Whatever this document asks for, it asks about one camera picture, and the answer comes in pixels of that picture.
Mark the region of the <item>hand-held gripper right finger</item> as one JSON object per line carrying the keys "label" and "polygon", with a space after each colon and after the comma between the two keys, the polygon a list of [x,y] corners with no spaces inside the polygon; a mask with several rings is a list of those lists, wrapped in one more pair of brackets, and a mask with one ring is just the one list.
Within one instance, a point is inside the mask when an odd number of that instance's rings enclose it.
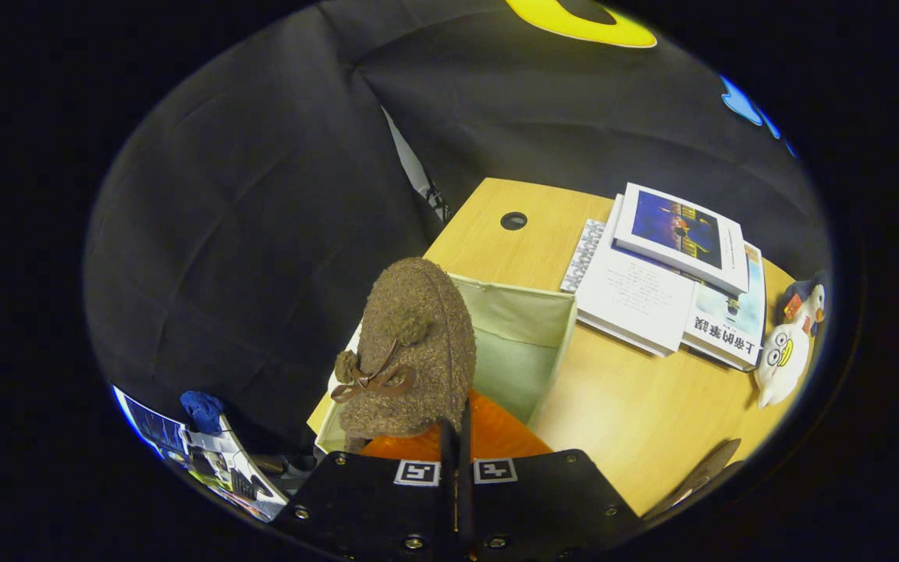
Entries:
{"label": "hand-held gripper right finger", "polygon": [[459,540],[464,561],[590,561],[631,541],[641,519],[582,450],[481,457],[471,393],[460,437]]}

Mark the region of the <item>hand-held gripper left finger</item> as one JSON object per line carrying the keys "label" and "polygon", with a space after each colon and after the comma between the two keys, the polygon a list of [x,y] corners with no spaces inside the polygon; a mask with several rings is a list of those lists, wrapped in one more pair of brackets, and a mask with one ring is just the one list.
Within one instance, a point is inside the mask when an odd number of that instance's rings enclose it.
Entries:
{"label": "hand-held gripper left finger", "polygon": [[325,561],[457,561],[459,434],[439,424],[440,459],[332,452],[272,521]]}

